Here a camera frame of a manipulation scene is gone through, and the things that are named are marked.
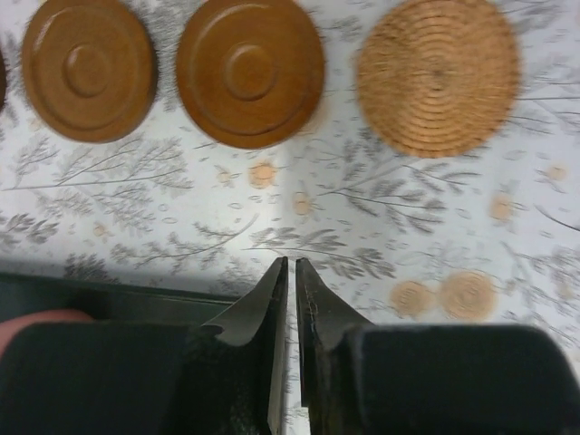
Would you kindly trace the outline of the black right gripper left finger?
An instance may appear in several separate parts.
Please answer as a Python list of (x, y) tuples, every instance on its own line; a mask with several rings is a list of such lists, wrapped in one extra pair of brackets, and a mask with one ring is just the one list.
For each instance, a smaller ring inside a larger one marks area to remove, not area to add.
[(249, 293), (190, 331), (181, 433), (281, 432), (287, 294), (288, 260), (279, 257)]

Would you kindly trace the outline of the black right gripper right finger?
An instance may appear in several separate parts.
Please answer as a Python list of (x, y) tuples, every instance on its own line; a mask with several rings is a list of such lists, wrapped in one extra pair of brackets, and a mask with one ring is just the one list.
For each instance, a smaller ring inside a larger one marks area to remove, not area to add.
[(295, 265), (302, 405), (313, 434), (370, 434), (357, 386), (353, 333), (371, 322), (329, 288), (313, 264)]

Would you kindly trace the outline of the brown wooden coaster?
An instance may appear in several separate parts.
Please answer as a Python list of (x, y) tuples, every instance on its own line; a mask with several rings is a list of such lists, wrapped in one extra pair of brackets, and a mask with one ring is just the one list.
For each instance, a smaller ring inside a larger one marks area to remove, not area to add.
[(157, 88), (149, 34), (120, 1), (47, 1), (32, 17), (21, 55), (29, 102), (71, 140), (119, 140), (144, 120)]
[(189, 117), (214, 140), (255, 150), (305, 126), (324, 89), (321, 38), (295, 1), (207, 1), (179, 40)]
[(6, 77), (6, 68), (5, 68), (5, 60), (0, 52), (0, 112), (2, 112), (5, 106), (5, 96), (6, 96), (6, 89), (7, 89), (7, 77)]

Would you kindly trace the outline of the woven rattan coaster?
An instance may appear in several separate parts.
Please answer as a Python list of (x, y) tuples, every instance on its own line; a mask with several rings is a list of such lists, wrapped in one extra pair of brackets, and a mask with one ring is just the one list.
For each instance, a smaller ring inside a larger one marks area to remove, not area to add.
[(489, 1), (403, 1), (377, 21), (356, 62), (371, 130), (421, 158), (488, 140), (510, 114), (520, 77), (512, 26)]

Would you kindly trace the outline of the pink ceramic mug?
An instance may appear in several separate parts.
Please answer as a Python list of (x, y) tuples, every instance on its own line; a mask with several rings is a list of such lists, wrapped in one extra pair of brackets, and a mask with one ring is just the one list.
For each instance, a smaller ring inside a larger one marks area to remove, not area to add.
[(2, 321), (0, 324), (1, 357), (4, 357), (6, 349), (13, 339), (28, 326), (45, 323), (84, 323), (94, 321), (95, 319), (90, 315), (75, 309), (45, 310)]

